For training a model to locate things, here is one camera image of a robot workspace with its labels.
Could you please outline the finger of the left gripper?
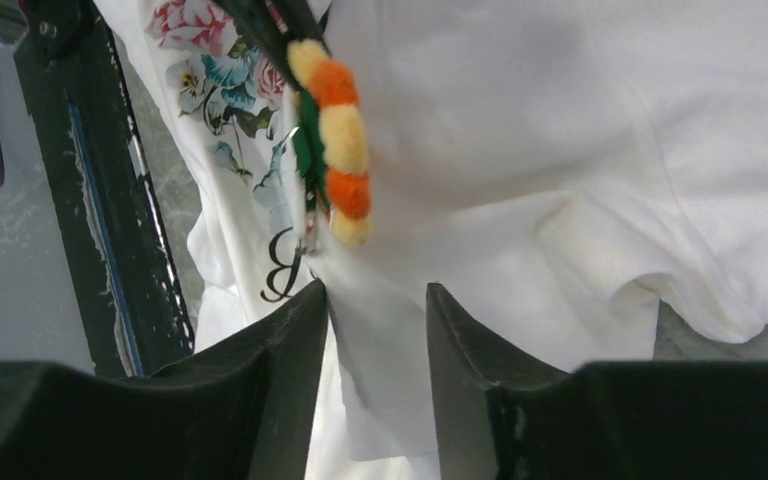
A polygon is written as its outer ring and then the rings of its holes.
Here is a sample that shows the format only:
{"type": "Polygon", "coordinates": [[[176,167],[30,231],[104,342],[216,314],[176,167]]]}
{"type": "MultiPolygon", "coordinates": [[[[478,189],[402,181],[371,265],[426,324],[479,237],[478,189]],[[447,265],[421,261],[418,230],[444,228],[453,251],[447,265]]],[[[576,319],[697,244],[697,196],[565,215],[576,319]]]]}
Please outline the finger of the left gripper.
{"type": "Polygon", "coordinates": [[[284,81],[299,90],[288,63],[289,43],[305,39],[322,42],[330,2],[321,13],[304,0],[217,0],[215,4],[231,17],[237,33],[257,46],[284,81]]]}

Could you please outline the white printed t-shirt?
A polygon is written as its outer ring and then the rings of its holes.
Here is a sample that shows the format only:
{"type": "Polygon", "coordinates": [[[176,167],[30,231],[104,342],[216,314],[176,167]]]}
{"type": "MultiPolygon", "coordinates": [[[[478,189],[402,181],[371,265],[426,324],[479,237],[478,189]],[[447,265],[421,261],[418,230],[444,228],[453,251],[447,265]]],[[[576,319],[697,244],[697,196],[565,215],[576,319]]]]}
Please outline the white printed t-shirt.
{"type": "Polygon", "coordinates": [[[768,361],[768,1],[329,1],[371,233],[307,217],[298,90],[215,1],[101,1],[198,187],[204,351],[324,283],[307,477],[435,479],[425,290],[566,372],[768,361]]]}

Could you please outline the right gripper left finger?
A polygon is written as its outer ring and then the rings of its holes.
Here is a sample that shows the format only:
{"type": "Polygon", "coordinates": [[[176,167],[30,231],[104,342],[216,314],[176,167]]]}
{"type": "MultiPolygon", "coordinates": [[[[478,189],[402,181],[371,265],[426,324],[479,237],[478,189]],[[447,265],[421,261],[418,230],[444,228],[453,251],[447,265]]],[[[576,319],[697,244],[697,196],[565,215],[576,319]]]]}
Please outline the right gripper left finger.
{"type": "Polygon", "coordinates": [[[316,281],[150,377],[0,362],[0,479],[301,479],[327,326],[316,281]]]}

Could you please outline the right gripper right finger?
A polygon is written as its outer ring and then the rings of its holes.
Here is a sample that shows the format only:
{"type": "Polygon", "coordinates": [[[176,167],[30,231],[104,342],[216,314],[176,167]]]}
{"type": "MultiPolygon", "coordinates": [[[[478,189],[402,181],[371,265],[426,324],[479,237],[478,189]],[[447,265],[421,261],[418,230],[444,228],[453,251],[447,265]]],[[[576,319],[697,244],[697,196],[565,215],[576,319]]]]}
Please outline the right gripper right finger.
{"type": "Polygon", "coordinates": [[[445,479],[768,479],[768,362],[596,362],[573,373],[426,293],[445,479]]]}

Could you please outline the orange yellow pompom brooch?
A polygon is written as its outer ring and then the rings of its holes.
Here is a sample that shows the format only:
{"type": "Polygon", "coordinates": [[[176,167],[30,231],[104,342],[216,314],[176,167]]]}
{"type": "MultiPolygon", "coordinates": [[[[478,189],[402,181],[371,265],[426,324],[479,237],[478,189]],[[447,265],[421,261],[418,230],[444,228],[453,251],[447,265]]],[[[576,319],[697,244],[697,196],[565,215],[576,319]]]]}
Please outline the orange yellow pompom brooch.
{"type": "Polygon", "coordinates": [[[288,63],[300,85],[297,165],[313,206],[337,240],[363,245],[371,233],[369,147],[353,73],[313,39],[292,41],[288,63]]]}

